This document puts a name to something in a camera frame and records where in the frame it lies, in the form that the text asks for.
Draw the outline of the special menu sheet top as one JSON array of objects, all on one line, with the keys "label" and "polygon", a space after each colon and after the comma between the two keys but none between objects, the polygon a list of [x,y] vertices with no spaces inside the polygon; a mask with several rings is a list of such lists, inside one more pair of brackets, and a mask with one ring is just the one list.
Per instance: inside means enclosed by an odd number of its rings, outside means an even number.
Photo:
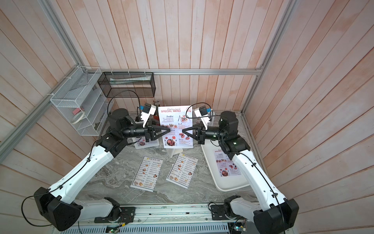
[{"label": "special menu sheet top", "polygon": [[141,147],[141,146],[145,146],[145,145],[146,145],[146,140],[145,140],[145,138],[142,137],[142,138],[137,142],[137,145],[138,145],[139,147]]}]

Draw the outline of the Dim Sum Inn menu front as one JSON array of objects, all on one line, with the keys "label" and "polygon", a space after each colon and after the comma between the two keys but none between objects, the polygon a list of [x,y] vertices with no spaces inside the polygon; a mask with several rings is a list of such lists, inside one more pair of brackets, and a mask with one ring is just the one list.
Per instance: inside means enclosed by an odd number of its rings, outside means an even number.
[{"label": "Dim Sum Inn menu front", "polygon": [[197,163],[198,158],[183,153],[178,154],[166,181],[188,189]]}]

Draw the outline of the dim sum inn menu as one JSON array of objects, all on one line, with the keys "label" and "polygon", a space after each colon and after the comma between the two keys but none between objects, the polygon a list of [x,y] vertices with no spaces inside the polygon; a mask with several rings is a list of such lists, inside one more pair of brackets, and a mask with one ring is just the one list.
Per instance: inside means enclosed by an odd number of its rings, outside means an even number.
[{"label": "dim sum inn menu", "polygon": [[178,154],[166,181],[188,189],[197,163],[198,158],[183,153]]},{"label": "dim sum inn menu", "polygon": [[144,156],[131,183],[131,188],[153,192],[163,160]]}]

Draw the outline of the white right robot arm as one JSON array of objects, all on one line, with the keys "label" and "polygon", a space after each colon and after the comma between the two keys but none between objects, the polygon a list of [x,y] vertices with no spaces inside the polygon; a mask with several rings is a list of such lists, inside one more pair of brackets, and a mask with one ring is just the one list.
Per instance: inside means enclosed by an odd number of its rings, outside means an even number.
[{"label": "white right robot arm", "polygon": [[261,234],[280,234],[292,228],[299,205],[294,199],[288,200],[263,171],[250,146],[238,134],[236,114],[222,112],[219,125],[213,127],[208,125],[211,109],[200,107],[194,112],[201,123],[183,129],[183,133],[197,140],[200,145],[207,139],[218,141],[219,147],[239,168],[258,199],[258,203],[253,203],[240,196],[231,196],[221,205],[224,215],[253,222]]}]

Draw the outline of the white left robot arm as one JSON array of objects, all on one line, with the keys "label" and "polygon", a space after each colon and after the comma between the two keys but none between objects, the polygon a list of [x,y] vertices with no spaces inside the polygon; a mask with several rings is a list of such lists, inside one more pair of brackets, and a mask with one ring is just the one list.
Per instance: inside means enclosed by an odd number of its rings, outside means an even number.
[{"label": "white left robot arm", "polygon": [[33,195],[39,213],[59,231],[65,231],[79,221],[102,217],[109,222],[120,219],[120,204],[110,197],[82,201],[76,197],[91,178],[112,161],[126,146],[130,138],[157,140],[170,132],[170,128],[147,124],[153,111],[144,110],[141,122],[120,108],[108,116],[110,127],[105,135],[93,144],[90,153],[67,175],[49,188],[39,188]]}]

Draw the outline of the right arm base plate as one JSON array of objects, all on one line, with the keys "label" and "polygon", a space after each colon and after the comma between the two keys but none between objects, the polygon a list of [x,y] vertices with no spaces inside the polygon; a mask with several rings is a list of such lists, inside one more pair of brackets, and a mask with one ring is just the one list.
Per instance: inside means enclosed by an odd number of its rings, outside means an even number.
[{"label": "right arm base plate", "polygon": [[212,220],[231,220],[231,218],[225,212],[224,205],[212,203],[209,205],[208,209],[211,212]]}]

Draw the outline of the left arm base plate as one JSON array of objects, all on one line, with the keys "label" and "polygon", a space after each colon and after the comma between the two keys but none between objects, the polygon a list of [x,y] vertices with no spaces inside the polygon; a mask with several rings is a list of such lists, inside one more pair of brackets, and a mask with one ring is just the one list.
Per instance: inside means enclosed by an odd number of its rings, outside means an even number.
[{"label": "left arm base plate", "polygon": [[96,217],[94,223],[131,223],[134,221],[135,207],[116,207],[106,217]]}]

